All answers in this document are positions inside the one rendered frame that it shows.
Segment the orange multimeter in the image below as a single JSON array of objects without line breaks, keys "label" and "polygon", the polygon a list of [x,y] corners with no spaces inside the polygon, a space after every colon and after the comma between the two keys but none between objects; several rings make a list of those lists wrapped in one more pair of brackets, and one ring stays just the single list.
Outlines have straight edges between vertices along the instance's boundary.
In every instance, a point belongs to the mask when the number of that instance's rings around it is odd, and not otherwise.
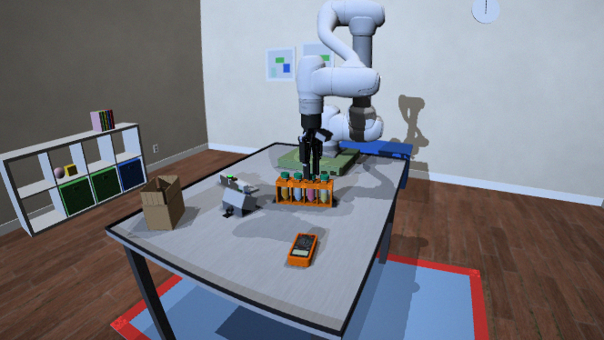
[{"label": "orange multimeter", "polygon": [[289,265],[310,267],[317,247],[317,235],[298,233],[287,255]]}]

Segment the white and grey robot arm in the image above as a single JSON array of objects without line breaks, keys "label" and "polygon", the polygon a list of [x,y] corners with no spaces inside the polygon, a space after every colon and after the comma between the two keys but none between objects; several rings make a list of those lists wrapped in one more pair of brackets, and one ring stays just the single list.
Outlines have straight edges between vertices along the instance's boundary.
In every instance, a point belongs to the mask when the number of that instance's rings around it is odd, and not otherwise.
[{"label": "white and grey robot arm", "polygon": [[[297,67],[299,113],[322,114],[322,128],[314,129],[315,137],[323,142],[322,156],[336,158],[344,152],[340,141],[366,143],[383,134],[384,122],[371,104],[380,75],[371,68],[372,35],[384,23],[384,6],[369,0],[330,0],[318,12],[319,39],[345,60],[332,68],[326,67],[320,55],[307,55]],[[353,49],[332,33],[337,26],[348,26]],[[353,105],[343,114],[335,105],[324,105],[324,96],[353,98]]]}]

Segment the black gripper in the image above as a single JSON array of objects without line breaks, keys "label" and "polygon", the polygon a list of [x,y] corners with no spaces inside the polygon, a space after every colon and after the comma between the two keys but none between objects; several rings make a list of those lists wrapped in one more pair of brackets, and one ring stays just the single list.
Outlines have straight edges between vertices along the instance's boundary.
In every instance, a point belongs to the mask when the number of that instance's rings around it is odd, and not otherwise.
[{"label": "black gripper", "polygon": [[301,126],[304,129],[303,135],[297,138],[299,142],[299,161],[303,163],[303,178],[310,180],[309,162],[311,147],[313,153],[312,173],[319,175],[319,160],[321,159],[320,156],[322,156],[323,152],[323,142],[315,137],[316,134],[314,134],[314,129],[318,129],[322,126],[322,114],[301,114]]}]

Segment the brown cardboard box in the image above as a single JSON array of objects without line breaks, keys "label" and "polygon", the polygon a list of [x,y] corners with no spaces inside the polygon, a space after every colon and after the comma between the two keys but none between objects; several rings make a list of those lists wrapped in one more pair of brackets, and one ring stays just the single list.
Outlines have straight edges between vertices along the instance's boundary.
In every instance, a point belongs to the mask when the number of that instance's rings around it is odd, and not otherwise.
[{"label": "brown cardboard box", "polygon": [[154,177],[139,191],[147,229],[174,230],[186,211],[179,177],[160,175],[158,182]]}]

